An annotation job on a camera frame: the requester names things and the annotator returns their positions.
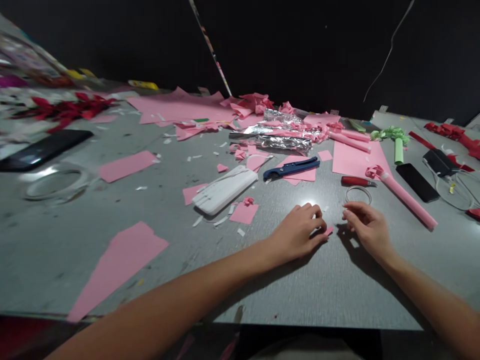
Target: black charger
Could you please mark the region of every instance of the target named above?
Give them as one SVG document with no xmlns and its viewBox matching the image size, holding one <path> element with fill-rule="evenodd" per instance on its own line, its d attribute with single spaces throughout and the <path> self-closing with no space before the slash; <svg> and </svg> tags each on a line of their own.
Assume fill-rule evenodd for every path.
<svg viewBox="0 0 480 360">
<path fill-rule="evenodd" d="M 440 149 L 429 150 L 423 158 L 440 178 L 452 176 L 460 170 Z"/>
</svg>

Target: pink paper roll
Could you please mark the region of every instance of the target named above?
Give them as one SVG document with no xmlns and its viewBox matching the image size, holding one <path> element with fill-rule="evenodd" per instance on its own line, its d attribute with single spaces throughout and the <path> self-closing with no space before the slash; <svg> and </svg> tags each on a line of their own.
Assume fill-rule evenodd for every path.
<svg viewBox="0 0 480 360">
<path fill-rule="evenodd" d="M 352 130 L 345 130 L 343 129 L 341 131 L 342 135 L 345 135 L 346 137 L 349 137 L 351 139 L 359 140 L 364 143 L 368 143 L 370 141 L 370 136 L 362 134 L 358 131 L 352 131 Z"/>
<path fill-rule="evenodd" d="M 372 150 L 368 144 L 365 144 L 363 142 L 358 142 L 356 140 L 353 140 L 349 137 L 346 137 L 345 135 L 337 134 L 334 132 L 329 132 L 328 136 L 331 137 L 333 140 L 339 141 L 341 143 L 350 145 L 351 147 L 363 150 L 364 152 L 367 152 L 370 154 L 370 151 Z"/>
<path fill-rule="evenodd" d="M 433 229 L 439 224 L 392 176 L 384 172 L 380 175 L 380 179 L 420 218 L 427 228 Z"/>
</svg>

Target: green paper roll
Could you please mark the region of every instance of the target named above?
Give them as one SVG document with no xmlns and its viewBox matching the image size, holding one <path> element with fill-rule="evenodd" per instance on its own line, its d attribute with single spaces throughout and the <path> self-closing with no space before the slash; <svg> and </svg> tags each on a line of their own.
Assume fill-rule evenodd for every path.
<svg viewBox="0 0 480 360">
<path fill-rule="evenodd" d="M 402 165 L 404 163 L 404 142 L 401 138 L 395 139 L 395 165 Z"/>
</svg>

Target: smartphone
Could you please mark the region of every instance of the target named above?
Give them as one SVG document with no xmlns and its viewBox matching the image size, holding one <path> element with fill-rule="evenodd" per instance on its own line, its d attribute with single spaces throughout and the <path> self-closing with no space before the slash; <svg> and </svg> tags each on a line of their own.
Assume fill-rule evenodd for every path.
<svg viewBox="0 0 480 360">
<path fill-rule="evenodd" d="M 86 130 L 60 130 L 0 160 L 0 172 L 27 172 L 93 136 Z"/>
<path fill-rule="evenodd" d="M 429 184 L 427 180 L 410 163 L 398 165 L 396 172 L 400 174 L 403 180 L 413 189 L 413 191 L 425 203 L 432 202 L 440 198 L 439 193 Z"/>
</svg>

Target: black wall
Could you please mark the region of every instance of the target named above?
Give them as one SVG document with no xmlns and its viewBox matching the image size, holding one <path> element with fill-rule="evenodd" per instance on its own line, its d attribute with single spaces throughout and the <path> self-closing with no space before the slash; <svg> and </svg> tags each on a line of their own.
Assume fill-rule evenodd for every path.
<svg viewBox="0 0 480 360">
<path fill-rule="evenodd" d="M 232 94 L 368 120 L 375 109 L 464 125 L 480 112 L 480 2 L 195 0 Z"/>
<path fill-rule="evenodd" d="M 188 0 L 15 0 L 0 12 L 69 69 L 228 95 Z"/>
</svg>

